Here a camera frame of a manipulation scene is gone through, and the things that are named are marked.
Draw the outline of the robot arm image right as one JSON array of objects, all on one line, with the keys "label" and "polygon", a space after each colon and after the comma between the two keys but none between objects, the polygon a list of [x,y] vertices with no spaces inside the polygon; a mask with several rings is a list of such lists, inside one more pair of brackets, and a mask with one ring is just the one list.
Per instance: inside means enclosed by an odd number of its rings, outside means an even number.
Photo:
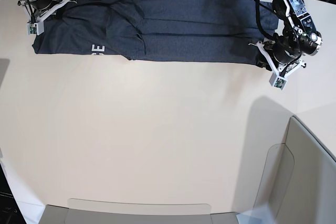
[{"label": "robot arm image right", "polygon": [[256,3],[256,21],[260,32],[273,46],[269,49],[271,60],[281,68],[279,75],[286,73],[299,64],[302,55],[315,55],[322,45],[322,36],[308,13],[304,0],[272,0],[272,7],[267,8],[283,21],[281,35],[268,34],[263,30],[260,20],[260,0]]}]

